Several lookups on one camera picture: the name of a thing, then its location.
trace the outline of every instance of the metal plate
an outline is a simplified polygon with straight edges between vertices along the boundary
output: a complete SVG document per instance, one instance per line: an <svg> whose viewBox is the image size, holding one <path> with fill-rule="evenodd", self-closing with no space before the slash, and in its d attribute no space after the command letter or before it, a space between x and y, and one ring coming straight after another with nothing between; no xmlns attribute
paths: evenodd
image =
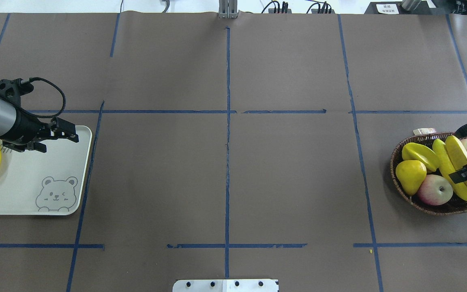
<svg viewBox="0 0 467 292"><path fill-rule="evenodd" d="M274 279L179 280L172 292L278 292Z"/></svg>

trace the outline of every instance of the fruit basket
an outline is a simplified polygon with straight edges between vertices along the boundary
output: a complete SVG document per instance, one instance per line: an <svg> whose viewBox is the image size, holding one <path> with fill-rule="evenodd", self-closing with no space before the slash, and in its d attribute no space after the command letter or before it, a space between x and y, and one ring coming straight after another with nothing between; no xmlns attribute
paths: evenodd
<svg viewBox="0 0 467 292"><path fill-rule="evenodd" d="M453 135L453 132L442 132L442 133L430 133L426 135L416 135L413 137L406 138L405 140L401 141L392 152L392 157L390 159L390 174L392 176L392 181L397 189L397 192L407 201L410 205L416 207L417 209L431 215L442 216L442 215L450 215L450 214L460 214L460 213L467 213L467 202L459 198L455 193L450 199L448 203L444 203L440 206L431 206L423 203L416 195L409 196L404 192L401 187L401 183L399 179L397 179L395 175L396 166L403 161L401 157L401 151L407 143L415 142L419 144L423 144L432 148L433 141L437 138L445 141L446 138L450 135Z"/></svg>

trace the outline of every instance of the label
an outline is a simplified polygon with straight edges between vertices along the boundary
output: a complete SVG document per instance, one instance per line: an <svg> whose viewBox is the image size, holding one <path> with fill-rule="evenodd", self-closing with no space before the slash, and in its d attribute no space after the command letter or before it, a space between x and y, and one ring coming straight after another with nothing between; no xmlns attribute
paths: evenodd
<svg viewBox="0 0 467 292"><path fill-rule="evenodd" d="M424 134L432 134L432 133L437 133L437 131L434 128L420 128L420 129L413 130L414 135L424 135Z"/></svg>
<svg viewBox="0 0 467 292"><path fill-rule="evenodd" d="M376 8L381 14L399 14L397 4L376 4Z"/></svg>

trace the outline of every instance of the red apple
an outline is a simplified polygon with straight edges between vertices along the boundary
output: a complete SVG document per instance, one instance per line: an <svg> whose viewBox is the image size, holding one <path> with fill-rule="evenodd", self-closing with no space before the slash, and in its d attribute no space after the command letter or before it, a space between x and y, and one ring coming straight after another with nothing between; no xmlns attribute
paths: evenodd
<svg viewBox="0 0 467 292"><path fill-rule="evenodd" d="M428 174L417 190L417 196L423 203L438 206L452 198L454 189L449 181L442 176Z"/></svg>

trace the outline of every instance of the bear illustration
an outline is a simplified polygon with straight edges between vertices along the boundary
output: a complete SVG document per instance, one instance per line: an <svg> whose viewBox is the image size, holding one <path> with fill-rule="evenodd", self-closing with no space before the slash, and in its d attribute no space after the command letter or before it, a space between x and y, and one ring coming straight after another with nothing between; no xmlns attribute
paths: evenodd
<svg viewBox="0 0 467 292"><path fill-rule="evenodd" d="M43 189L35 199L39 211L70 211L77 202L75 187L78 183L76 177L66 180L54 180L52 177L43 179Z"/></svg>

